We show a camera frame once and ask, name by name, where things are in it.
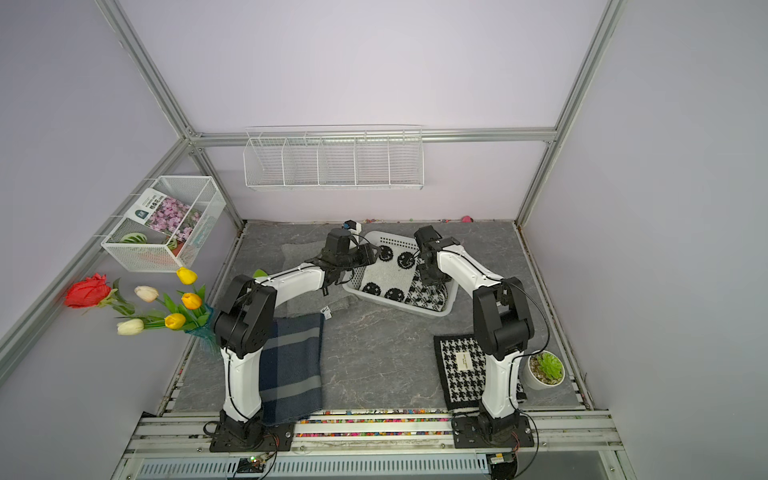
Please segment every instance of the yellow tulip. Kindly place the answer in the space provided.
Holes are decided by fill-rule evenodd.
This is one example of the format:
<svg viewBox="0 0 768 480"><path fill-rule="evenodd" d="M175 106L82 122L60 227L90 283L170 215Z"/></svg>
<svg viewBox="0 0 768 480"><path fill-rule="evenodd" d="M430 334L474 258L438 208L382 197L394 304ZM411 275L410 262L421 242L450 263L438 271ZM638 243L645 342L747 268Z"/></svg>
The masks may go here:
<svg viewBox="0 0 768 480"><path fill-rule="evenodd" d="M176 274L179 276L179 280L181 280L184 285L191 285L197 280L197 274L185 266L181 267L179 270L176 270Z"/></svg>
<svg viewBox="0 0 768 480"><path fill-rule="evenodd" d="M197 310L203 306L203 299L194 293L185 293L181 296L181 302L189 310Z"/></svg>
<svg viewBox="0 0 768 480"><path fill-rule="evenodd" d="M165 317L165 326L171 330L179 330L187 322L187 317L181 313L172 313Z"/></svg>

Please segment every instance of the white wire shelf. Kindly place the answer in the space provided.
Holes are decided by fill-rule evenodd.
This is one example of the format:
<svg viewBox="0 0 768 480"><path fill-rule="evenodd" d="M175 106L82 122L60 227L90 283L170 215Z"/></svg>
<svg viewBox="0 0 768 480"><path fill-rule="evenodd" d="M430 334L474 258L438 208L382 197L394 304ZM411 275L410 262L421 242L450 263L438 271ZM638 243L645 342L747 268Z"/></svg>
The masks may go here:
<svg viewBox="0 0 768 480"><path fill-rule="evenodd" d="M424 187L420 131L248 135L243 165L246 185L253 190Z"/></svg>
<svg viewBox="0 0 768 480"><path fill-rule="evenodd" d="M218 185L212 177L163 175L151 188L191 206L180 226L169 236L124 217L101 246L129 272L175 272L182 266L191 267L226 206ZM191 232L184 233L181 228L190 215L199 220ZM122 243L130 233L143 234L147 242Z"/></svg>

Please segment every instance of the red rose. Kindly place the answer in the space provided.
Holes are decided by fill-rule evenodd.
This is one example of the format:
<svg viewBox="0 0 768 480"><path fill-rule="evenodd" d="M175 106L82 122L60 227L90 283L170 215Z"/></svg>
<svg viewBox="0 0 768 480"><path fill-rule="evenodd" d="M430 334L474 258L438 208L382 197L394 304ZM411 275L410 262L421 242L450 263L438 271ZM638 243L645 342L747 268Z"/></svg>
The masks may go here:
<svg viewBox="0 0 768 480"><path fill-rule="evenodd" d="M71 308L97 306L111 291L112 288L107 285L107 277L96 273L93 277L73 285L67 292L64 305Z"/></svg>

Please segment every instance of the pink flowers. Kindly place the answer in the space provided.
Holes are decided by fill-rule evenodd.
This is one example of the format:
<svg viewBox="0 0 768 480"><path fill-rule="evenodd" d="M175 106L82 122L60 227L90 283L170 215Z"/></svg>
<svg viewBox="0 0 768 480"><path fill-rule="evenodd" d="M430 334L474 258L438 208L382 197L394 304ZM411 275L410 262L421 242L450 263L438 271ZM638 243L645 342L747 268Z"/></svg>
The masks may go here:
<svg viewBox="0 0 768 480"><path fill-rule="evenodd" d="M194 226L200 221L200 212L193 209L187 215L189 210L189 205L182 204L175 198L166 197L154 214L152 214L152 217L150 217L147 226L168 236L173 235L174 231L178 228L177 240L186 242L189 240Z"/></svg>

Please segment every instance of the blue plaid cloth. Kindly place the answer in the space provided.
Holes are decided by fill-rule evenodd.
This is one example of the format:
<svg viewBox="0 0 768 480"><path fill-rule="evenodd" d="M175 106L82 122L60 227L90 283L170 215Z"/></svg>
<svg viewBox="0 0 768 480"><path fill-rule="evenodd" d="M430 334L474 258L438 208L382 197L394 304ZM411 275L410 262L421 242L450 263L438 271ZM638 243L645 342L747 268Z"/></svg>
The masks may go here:
<svg viewBox="0 0 768 480"><path fill-rule="evenodd" d="M264 345L259 390L265 425L295 422L323 407L322 313L275 319Z"/></svg>

